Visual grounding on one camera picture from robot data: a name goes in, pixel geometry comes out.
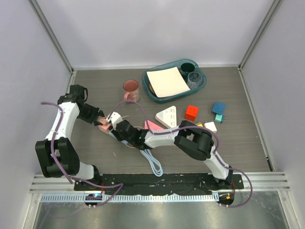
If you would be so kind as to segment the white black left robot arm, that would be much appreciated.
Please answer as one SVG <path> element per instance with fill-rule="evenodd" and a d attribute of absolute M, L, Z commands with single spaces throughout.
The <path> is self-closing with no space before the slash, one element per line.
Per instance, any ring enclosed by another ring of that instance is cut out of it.
<path fill-rule="evenodd" d="M 43 175 L 46 178 L 65 176 L 72 180 L 85 180 L 90 190 L 97 190 L 102 183 L 99 171 L 94 165 L 80 161 L 70 137 L 76 119 L 81 119 L 93 126 L 102 125 L 103 111 L 86 103 L 88 89 L 76 84 L 71 85 L 69 92 L 62 95 L 57 103 L 42 102 L 58 109 L 53 126 L 44 140 L 35 144 L 35 151 Z"/>

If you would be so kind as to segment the white triangular power strip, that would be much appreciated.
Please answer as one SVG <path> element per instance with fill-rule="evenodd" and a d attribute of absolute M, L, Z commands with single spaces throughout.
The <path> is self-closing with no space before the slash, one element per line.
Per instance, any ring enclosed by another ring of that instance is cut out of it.
<path fill-rule="evenodd" d="M 176 106 L 170 106 L 155 115 L 155 119 L 167 128 L 177 126 L 177 110 Z"/>

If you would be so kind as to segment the red cube socket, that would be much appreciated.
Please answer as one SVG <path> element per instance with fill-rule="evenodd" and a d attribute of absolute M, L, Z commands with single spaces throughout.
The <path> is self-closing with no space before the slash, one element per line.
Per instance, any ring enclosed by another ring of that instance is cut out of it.
<path fill-rule="evenodd" d="M 186 112 L 184 114 L 184 118 L 189 121 L 195 121 L 199 108 L 196 106 L 188 105 Z"/>

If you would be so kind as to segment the blue cube socket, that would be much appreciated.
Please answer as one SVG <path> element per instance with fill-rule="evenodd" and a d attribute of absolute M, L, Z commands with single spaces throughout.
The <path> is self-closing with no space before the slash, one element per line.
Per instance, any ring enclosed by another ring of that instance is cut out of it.
<path fill-rule="evenodd" d="M 216 101 L 213 105 L 212 112 L 218 115 L 223 115 L 226 109 L 226 104 Z"/>

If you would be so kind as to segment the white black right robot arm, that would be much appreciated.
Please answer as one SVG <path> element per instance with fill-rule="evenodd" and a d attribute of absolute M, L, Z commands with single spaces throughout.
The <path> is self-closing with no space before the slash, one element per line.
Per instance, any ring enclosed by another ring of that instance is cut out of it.
<path fill-rule="evenodd" d="M 179 126 L 161 131 L 137 129 L 127 120 L 113 125 L 119 140 L 125 140 L 139 150 L 160 146 L 176 146 L 189 157 L 203 161 L 210 169 L 216 185 L 227 188 L 232 184 L 233 171 L 219 156 L 213 137 L 216 135 L 205 127 L 182 121 Z"/>

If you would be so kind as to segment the pink cube socket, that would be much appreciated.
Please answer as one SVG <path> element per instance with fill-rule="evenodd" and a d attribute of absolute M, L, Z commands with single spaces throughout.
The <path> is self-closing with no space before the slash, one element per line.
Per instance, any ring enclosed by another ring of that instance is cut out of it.
<path fill-rule="evenodd" d="M 108 135 L 110 133 L 110 127 L 112 125 L 107 122 L 106 117 L 99 117 L 97 121 L 99 122 L 98 125 L 99 130 L 101 130 L 102 132 Z"/>

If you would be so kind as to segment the pink triangular power strip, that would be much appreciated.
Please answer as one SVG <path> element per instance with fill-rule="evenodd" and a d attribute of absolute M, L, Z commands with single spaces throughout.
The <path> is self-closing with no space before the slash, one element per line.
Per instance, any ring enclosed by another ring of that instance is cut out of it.
<path fill-rule="evenodd" d="M 151 129 L 153 132 L 163 130 L 161 126 L 155 124 L 150 120 L 144 122 L 144 129 Z"/>

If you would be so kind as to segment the light blue power strip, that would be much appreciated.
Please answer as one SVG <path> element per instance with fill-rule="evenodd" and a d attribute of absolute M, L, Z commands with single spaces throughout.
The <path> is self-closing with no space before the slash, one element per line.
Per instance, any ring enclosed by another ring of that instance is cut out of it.
<path fill-rule="evenodd" d="M 128 144 L 128 142 L 126 140 L 122 140 L 120 137 L 115 136 L 115 134 L 113 132 L 109 132 L 109 136 L 113 137 L 114 139 L 123 143 L 124 145 Z"/>

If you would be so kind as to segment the white plug adapter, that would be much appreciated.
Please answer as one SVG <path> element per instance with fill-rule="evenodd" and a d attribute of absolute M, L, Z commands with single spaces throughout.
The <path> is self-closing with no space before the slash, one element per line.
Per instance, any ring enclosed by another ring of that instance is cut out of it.
<path fill-rule="evenodd" d="M 212 132 L 216 133 L 217 132 L 217 128 L 214 122 L 206 122 L 203 125 L 205 128 L 211 130 Z"/>

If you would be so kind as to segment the teal plug adapter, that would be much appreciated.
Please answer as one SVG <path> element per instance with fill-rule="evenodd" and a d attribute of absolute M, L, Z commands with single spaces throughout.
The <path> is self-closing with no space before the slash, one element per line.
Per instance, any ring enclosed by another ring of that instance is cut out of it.
<path fill-rule="evenodd" d="M 217 123 L 223 123 L 225 120 L 224 115 L 223 114 L 216 114 L 215 115 L 215 119 L 214 121 Z"/>

